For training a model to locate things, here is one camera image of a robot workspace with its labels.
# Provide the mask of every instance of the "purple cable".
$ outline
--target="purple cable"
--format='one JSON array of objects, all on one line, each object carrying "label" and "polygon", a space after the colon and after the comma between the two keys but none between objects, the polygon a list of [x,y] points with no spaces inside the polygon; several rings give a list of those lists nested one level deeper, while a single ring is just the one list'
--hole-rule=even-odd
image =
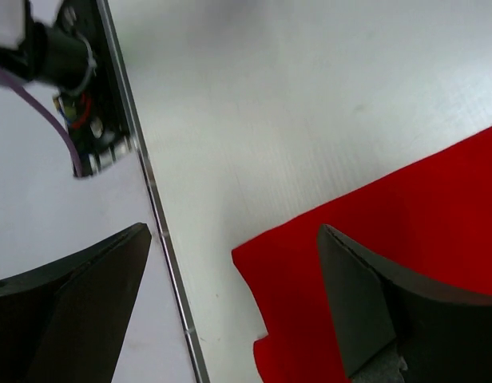
[{"label": "purple cable", "polygon": [[6,71],[0,68],[0,80],[4,85],[12,89],[16,94],[18,94],[25,102],[31,105],[37,112],[39,112],[53,127],[56,129],[58,134],[61,136],[65,145],[69,149],[70,157],[72,158],[73,166],[76,171],[77,177],[83,176],[83,167],[79,155],[77,154],[77,149],[74,146],[72,140],[70,139],[69,133],[63,128],[62,124],[56,119],[53,114],[46,109],[44,105],[37,101],[33,96],[31,96],[16,80],[9,75]]}]

